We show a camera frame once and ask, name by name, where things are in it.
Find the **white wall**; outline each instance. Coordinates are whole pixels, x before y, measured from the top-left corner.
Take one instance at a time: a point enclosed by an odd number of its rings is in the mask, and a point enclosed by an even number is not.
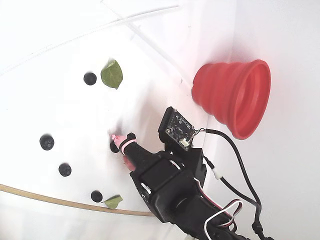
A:
[[[261,222],[276,240],[317,239],[320,215],[320,3],[317,0],[238,0],[232,61],[265,60],[271,92],[255,133],[236,140],[253,186],[262,200]],[[219,127],[209,119],[209,127]],[[223,126],[222,131],[231,136]],[[206,136],[210,152],[227,180],[250,194],[231,147]],[[235,196],[213,178],[208,191],[222,203]],[[239,233],[251,230],[254,207],[246,204],[236,222]]]

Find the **white wire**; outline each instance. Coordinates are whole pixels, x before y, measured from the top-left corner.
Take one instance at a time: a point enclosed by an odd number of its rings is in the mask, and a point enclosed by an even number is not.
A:
[[[222,209],[221,211],[218,211],[217,213],[215,213],[214,215],[212,215],[211,217],[209,217],[207,220],[205,220],[204,222],[204,226],[203,226],[203,229],[204,229],[204,233],[206,235],[206,237],[209,239],[209,240],[212,240],[211,237],[209,236],[209,233],[208,233],[208,230],[207,230],[207,225],[208,225],[208,222],[215,218],[216,216],[224,213],[225,211],[229,210],[230,208],[232,208],[234,205],[236,204],[243,204],[243,202],[241,200],[236,200],[234,203],[232,203],[230,206]]]
[[[205,194],[203,188],[201,187],[200,181],[199,181],[198,179],[196,179],[195,177],[194,177],[194,180],[197,181],[198,187],[199,187],[199,189],[201,189],[202,193],[203,193],[208,199],[210,199],[211,202],[215,203],[220,209],[222,209],[222,208],[223,208],[222,206],[220,206],[218,203],[216,203],[215,201],[213,201],[207,194]]]

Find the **black cable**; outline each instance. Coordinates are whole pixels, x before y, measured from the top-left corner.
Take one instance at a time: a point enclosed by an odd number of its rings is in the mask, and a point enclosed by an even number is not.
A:
[[[222,131],[218,131],[218,130],[213,130],[213,129],[206,129],[205,130],[206,133],[208,134],[216,134],[216,135],[219,135],[221,137],[223,137],[225,140],[228,141],[228,143],[231,145],[231,147],[233,148],[234,150],[234,153],[236,155],[236,158],[238,159],[238,162],[239,162],[239,165],[240,165],[240,168],[241,168],[241,171],[242,171],[242,174],[243,174],[243,177],[244,177],[244,180],[248,186],[248,188],[250,189],[250,192],[252,193],[254,200],[252,200],[251,198],[247,197],[246,195],[242,194],[241,192],[239,192],[238,190],[236,190],[230,183],[227,182],[226,179],[224,179],[223,177],[221,178],[221,181],[231,190],[233,191],[235,194],[237,194],[239,197],[243,198],[244,200],[246,200],[247,202],[255,205],[255,216],[254,216],[254,222],[252,224],[252,228],[254,230],[254,232],[259,236],[259,238],[261,240],[264,240],[265,239],[265,236],[263,234],[263,228],[262,228],[262,225],[260,223],[260,213],[261,213],[261,209],[262,209],[262,204],[261,204],[261,201],[260,201],[260,198],[258,196],[258,194],[256,193],[254,187],[252,186],[250,180],[249,180],[249,177],[248,177],[248,174],[246,172],[246,169],[245,169],[245,165],[242,161],[242,158],[240,156],[240,153],[239,153],[239,150],[237,148],[237,146],[235,145],[235,143],[231,140],[231,138],[226,135],[225,133],[223,133]]]
[[[238,195],[240,198],[246,200],[248,203],[252,204],[255,207],[260,207],[260,205],[253,199],[251,199],[250,197],[242,194],[241,192],[239,192],[237,189],[235,189],[224,177],[221,177],[221,182],[223,182],[224,185],[226,185],[226,187],[228,189],[230,189],[232,192],[234,192],[236,195]]]

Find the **red silicone cup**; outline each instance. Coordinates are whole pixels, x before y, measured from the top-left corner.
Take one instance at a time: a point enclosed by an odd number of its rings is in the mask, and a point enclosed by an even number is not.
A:
[[[192,98],[226,124],[235,138],[244,140],[265,113],[270,87],[270,69],[265,61],[206,64],[194,77]]]

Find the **blueberry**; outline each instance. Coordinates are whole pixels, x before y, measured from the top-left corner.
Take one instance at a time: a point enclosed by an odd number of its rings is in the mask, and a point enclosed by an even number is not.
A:
[[[40,145],[43,150],[49,151],[55,145],[54,138],[49,134],[42,135],[40,137]]]
[[[91,193],[91,199],[96,202],[100,203],[102,201],[102,194],[98,190],[95,190]]]
[[[93,85],[96,83],[97,81],[97,76],[93,73],[93,72],[87,72],[84,76],[83,76],[83,80],[86,84],[88,84],[89,86]]]
[[[62,163],[59,166],[59,173],[63,176],[63,177],[67,177],[71,174],[71,167],[68,163]]]

